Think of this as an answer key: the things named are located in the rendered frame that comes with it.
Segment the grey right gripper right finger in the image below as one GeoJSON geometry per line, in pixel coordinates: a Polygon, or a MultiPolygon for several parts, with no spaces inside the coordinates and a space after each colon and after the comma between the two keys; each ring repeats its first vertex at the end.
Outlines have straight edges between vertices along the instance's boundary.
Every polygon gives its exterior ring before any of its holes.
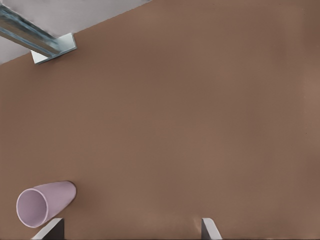
{"type": "Polygon", "coordinates": [[[201,219],[201,240],[222,240],[222,236],[211,218],[201,219]]]}

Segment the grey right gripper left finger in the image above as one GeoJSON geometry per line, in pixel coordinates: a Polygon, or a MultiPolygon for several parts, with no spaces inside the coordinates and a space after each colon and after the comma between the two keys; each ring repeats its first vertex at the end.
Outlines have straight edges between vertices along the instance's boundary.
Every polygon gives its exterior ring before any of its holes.
{"type": "Polygon", "coordinates": [[[65,240],[65,220],[52,219],[31,240],[65,240]]]}

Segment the pink cup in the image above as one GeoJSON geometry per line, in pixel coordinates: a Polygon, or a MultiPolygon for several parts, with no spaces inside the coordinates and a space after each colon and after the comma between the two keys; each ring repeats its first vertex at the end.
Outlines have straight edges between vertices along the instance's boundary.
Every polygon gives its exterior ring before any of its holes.
{"type": "Polygon", "coordinates": [[[76,195],[77,188],[70,181],[37,185],[20,193],[16,213],[25,226],[37,228],[63,211],[76,195]]]}

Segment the silver frame post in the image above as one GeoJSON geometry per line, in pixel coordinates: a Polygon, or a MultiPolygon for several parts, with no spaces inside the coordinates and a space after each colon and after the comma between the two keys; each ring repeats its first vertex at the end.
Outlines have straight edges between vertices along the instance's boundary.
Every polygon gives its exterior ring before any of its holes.
{"type": "Polygon", "coordinates": [[[55,37],[0,3],[0,36],[31,51],[38,65],[77,49],[72,33],[55,37]]]}

